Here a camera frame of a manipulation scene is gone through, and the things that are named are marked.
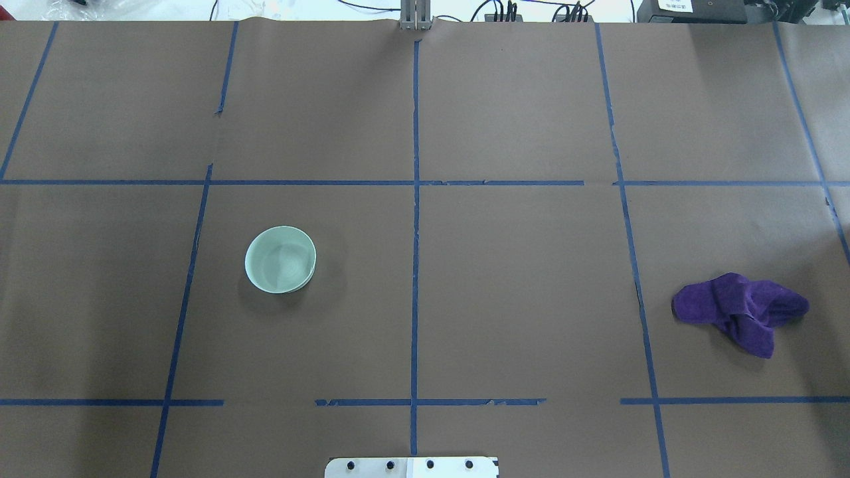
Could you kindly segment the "purple cloth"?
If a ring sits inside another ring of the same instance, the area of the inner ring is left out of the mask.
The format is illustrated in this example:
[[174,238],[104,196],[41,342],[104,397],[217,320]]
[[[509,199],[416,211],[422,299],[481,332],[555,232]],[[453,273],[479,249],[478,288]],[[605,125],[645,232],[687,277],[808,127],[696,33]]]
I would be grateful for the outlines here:
[[748,354],[771,359],[775,330],[805,317],[810,303],[777,282],[726,273],[686,285],[672,297],[671,309],[677,320],[716,327]]

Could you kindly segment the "black power box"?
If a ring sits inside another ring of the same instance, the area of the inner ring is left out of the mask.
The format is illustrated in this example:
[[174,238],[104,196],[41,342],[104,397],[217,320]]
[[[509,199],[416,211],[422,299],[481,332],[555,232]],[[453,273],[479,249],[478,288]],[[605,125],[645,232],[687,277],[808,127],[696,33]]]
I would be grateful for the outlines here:
[[637,23],[747,24],[744,1],[643,1]]

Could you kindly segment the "light green bowl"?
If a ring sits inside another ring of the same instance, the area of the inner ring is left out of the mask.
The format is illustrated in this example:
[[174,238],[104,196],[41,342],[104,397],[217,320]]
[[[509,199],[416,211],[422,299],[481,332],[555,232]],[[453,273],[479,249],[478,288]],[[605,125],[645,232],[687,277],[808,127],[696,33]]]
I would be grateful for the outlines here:
[[315,242],[303,230],[276,226],[261,232],[247,248],[246,276],[254,287],[285,294],[305,287],[315,274]]

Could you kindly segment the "crumpled clear plastic bag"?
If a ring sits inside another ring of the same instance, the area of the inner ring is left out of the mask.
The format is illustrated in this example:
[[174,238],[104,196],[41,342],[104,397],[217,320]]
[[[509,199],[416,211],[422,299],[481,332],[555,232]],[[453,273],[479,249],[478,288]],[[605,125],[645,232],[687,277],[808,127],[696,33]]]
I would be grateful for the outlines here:
[[45,1],[45,21],[136,21],[166,1]]

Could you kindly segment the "aluminium frame post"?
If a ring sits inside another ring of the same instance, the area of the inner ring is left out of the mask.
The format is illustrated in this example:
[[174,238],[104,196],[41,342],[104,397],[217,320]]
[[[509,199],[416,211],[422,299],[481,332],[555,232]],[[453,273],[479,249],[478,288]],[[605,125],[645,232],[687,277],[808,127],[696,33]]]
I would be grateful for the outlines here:
[[433,27],[431,0],[400,1],[400,29],[402,31],[427,31]]

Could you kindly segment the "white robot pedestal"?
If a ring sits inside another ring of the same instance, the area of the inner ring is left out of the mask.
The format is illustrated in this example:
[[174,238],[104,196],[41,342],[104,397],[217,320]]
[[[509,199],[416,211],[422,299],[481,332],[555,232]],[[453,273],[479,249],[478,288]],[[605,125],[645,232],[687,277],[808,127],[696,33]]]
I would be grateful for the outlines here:
[[325,477],[499,477],[496,457],[338,457]]

